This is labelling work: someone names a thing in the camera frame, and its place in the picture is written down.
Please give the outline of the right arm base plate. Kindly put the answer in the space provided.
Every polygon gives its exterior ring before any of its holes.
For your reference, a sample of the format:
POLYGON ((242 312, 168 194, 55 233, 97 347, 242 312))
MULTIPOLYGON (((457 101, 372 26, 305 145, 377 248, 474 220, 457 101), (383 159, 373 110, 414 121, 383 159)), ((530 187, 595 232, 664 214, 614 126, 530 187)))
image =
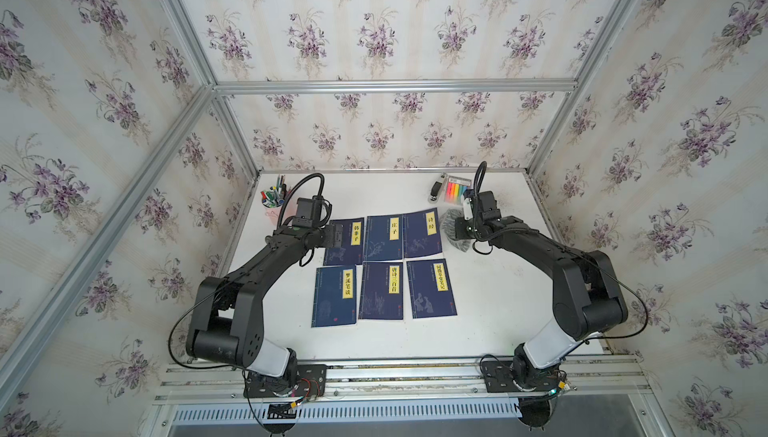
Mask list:
POLYGON ((524 359, 499 359, 491 355, 483 356, 478 365, 488 393, 557 394, 566 386, 567 374, 558 365, 538 369, 524 359))

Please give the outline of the grey striped cleaning cloth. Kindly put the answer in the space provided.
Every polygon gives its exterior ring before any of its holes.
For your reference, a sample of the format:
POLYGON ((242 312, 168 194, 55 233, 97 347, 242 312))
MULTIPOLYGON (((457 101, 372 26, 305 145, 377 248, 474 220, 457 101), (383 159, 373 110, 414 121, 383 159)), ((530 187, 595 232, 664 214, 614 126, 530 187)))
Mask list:
POLYGON ((451 246, 464 253, 469 251, 473 235, 468 229, 469 222, 462 211, 456 208, 447 210, 440 217, 440 226, 443 236, 451 246))

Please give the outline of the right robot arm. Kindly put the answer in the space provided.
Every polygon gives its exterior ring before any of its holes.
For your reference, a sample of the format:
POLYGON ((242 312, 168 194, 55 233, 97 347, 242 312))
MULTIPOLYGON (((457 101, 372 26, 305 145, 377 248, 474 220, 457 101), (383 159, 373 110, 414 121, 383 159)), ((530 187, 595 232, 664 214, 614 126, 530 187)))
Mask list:
POLYGON ((453 234, 457 240, 484 242, 513 253, 551 280, 552 318, 515 350, 518 373, 550 370, 584 342, 601 337, 628 318, 611 260, 601 251, 565 246, 515 217, 481 223, 458 217, 453 234))

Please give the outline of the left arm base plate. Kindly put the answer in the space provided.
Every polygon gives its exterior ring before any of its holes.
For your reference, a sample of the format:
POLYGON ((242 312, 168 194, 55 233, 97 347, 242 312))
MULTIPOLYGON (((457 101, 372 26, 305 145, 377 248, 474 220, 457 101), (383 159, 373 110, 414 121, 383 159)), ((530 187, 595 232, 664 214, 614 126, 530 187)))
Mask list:
POLYGON ((327 371, 328 366, 324 364, 289 365, 280 377, 247 371, 243 396, 250 399, 322 397, 325 393, 327 371))

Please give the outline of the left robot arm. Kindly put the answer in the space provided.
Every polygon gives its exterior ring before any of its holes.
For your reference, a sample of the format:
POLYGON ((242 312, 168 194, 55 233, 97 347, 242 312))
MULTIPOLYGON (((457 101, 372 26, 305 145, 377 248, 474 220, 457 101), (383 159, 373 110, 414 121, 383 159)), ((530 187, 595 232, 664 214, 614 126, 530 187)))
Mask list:
POLYGON ((223 278, 200 284, 191 309, 185 351, 188 356, 285 378, 291 351, 266 338, 263 301, 292 266, 317 248, 339 248, 343 226, 281 226, 248 262, 223 278))

